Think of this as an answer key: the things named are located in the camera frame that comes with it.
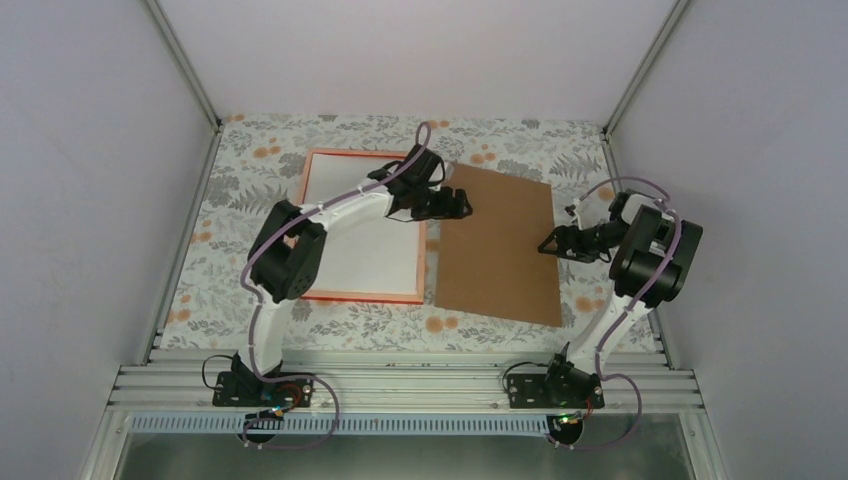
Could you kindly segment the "brown backing board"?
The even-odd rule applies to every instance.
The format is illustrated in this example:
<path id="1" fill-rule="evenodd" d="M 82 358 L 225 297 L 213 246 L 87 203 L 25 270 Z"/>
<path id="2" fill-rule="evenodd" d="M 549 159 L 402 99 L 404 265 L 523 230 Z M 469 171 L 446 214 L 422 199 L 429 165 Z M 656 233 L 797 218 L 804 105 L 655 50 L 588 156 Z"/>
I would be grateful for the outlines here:
<path id="1" fill-rule="evenodd" d="M 440 223 L 435 306 L 561 327 L 558 260 L 538 251 L 554 229 L 550 185 L 467 165 L 448 184 L 472 213 Z"/>

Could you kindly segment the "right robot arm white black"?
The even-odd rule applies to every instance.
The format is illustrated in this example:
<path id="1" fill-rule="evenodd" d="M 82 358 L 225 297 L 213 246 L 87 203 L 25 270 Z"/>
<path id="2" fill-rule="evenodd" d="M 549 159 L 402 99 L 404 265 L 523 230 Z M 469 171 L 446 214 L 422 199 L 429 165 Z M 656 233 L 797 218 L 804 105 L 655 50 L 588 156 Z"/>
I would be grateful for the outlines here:
<path id="1" fill-rule="evenodd" d="M 611 348 L 636 320 L 679 295 L 703 233 L 702 226 L 681 219 L 661 199 L 626 190 L 614 198 L 607 222 L 558 226 L 542 241 L 541 254 L 608 264 L 612 282 L 589 325 L 551 360 L 541 382 L 549 404 L 600 401 Z"/>

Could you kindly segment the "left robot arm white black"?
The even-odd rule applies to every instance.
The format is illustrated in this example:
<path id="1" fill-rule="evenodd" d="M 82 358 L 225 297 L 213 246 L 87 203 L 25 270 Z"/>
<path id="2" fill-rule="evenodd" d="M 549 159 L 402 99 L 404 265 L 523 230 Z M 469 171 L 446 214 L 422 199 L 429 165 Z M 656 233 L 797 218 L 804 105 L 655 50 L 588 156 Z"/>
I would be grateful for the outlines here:
<path id="1" fill-rule="evenodd" d="M 272 207 L 239 276 L 255 305 L 247 343 L 234 355 L 230 373 L 249 402 L 263 405 L 277 394 L 283 358 L 275 311 L 312 287 L 330 235 L 372 220 L 394 219 L 400 211 L 408 212 L 412 222 L 470 216 L 473 207 L 466 191 L 446 186 L 447 176 L 446 162 L 416 144 L 403 159 L 369 172 L 350 191 L 317 204 L 282 200 Z"/>

